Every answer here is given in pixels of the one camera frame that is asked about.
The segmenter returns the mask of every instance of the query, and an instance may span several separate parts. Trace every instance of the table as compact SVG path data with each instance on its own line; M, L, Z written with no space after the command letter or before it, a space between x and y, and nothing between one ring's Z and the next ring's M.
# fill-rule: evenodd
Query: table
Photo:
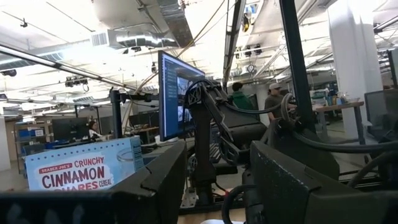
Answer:
M362 145L365 144L361 109L359 108L362 105L364 105L364 103L362 101L360 101L360 102L354 102L354 103L345 103L342 105L322 106L322 107L318 107L318 108L313 108L312 110L314 112L318 113L318 120L322 126L322 139L324 141L329 141L328 130L326 128L325 112L353 108L354 114L355 114L356 129L358 130L359 144L362 144Z

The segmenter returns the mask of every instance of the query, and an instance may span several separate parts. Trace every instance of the white wall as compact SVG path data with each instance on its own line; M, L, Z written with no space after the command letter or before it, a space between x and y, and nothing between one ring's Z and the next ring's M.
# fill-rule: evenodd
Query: white wall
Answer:
M0 117L0 171L8 170L11 168L8 141L7 141L7 128L4 117Z

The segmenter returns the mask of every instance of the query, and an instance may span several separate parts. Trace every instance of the monitor screen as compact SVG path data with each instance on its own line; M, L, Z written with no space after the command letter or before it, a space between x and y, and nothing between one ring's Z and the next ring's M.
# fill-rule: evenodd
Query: monitor screen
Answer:
M53 119L54 140L82 139L90 136L87 118Z
M205 73L163 51L159 51L159 130L160 140L182 134L183 98L187 88ZM192 117L185 111L185 130L194 128Z

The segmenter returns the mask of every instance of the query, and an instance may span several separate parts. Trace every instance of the shelf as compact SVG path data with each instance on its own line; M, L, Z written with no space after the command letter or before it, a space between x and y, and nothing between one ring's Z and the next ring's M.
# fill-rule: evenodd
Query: shelf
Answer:
M16 123L14 125L14 140L16 145L18 173L23 174L26 178L26 168L24 158L31 154L40 153L41 151L23 150L25 146L32 146L36 144L44 144L53 141L52 121L39 121L29 123Z

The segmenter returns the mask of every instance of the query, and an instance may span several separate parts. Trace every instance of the person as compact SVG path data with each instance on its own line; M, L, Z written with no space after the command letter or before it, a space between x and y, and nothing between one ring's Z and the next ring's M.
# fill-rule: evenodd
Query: person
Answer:
M245 96L242 92L243 84L240 82L236 82L232 85L232 93L233 101L236 107L244 110L254 110L252 103L249 98Z
M281 89L281 87L280 87L279 83L272 83L271 85L269 85L270 95L266 99L266 103L264 105L265 110L269 109L271 107L277 106L282 102L284 96L282 96L280 94L280 89ZM296 105L288 104L287 107L289 109L294 109L294 108L296 108ZM275 120L277 118L281 118L282 112L281 112L280 108L269 112L268 117L269 117L270 121Z

